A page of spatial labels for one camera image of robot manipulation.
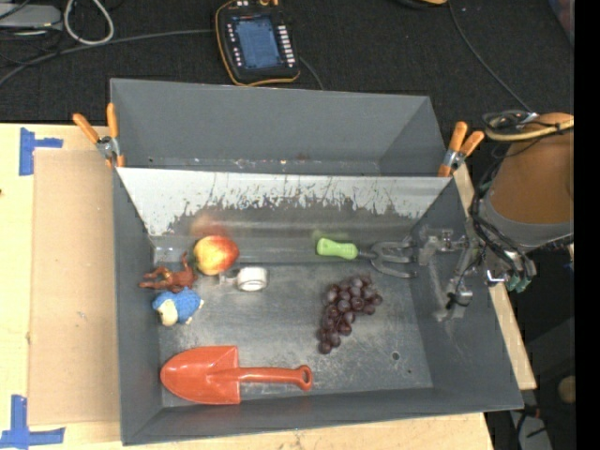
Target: white cable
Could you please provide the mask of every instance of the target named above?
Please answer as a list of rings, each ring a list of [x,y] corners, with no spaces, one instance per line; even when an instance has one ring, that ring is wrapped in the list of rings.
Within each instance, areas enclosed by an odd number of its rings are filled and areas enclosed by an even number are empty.
[[[65,7],[65,11],[63,13],[63,18],[65,21],[65,28],[67,29],[68,34],[71,35],[78,42],[81,42],[84,45],[98,45],[100,43],[106,43],[107,41],[111,40],[111,38],[113,38],[113,36],[114,36],[113,19],[109,15],[109,12],[107,11],[107,9],[100,3],[99,0],[92,0],[92,2],[94,2],[94,4],[98,7],[98,9],[102,12],[102,15],[104,15],[104,18],[108,22],[109,34],[102,40],[86,40],[85,38],[82,38],[79,35],[77,35],[75,32],[73,32],[71,26],[68,24],[68,16],[71,13],[71,10],[72,10],[72,7],[73,7],[73,4],[75,3],[75,1],[76,0],[68,0],[67,6]]]

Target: red apple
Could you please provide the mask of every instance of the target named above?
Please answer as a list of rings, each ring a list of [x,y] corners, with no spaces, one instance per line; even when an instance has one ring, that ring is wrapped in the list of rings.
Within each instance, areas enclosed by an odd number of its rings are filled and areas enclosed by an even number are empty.
[[[221,235],[209,235],[194,246],[198,270],[216,275],[233,265],[240,251],[233,240]]]

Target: red grapes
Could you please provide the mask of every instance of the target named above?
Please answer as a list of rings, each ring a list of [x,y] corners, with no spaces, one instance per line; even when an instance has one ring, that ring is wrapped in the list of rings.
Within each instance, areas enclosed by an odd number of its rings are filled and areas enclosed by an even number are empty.
[[[383,301],[373,287],[370,275],[351,276],[333,283],[324,298],[325,309],[317,332],[319,352],[330,353],[353,330],[352,324],[360,315],[372,315]]]

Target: small brown toy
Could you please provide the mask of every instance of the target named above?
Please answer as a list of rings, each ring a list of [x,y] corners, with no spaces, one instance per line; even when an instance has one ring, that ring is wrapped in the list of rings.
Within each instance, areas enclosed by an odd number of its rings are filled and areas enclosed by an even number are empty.
[[[184,265],[184,269],[182,271],[174,272],[166,266],[160,266],[154,272],[150,274],[144,274],[143,277],[149,280],[155,280],[158,278],[158,276],[162,276],[162,280],[142,281],[140,282],[140,287],[154,290],[169,290],[173,293],[179,293],[185,287],[191,287],[198,276],[194,274],[194,271],[188,265],[187,256],[187,252],[184,252],[184,254],[181,256],[181,263]]]

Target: cardboard sheet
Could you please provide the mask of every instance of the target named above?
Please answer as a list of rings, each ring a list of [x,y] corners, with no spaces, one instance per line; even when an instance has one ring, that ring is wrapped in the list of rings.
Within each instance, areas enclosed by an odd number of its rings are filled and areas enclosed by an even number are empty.
[[[96,150],[35,159],[28,423],[118,421],[111,171]]]

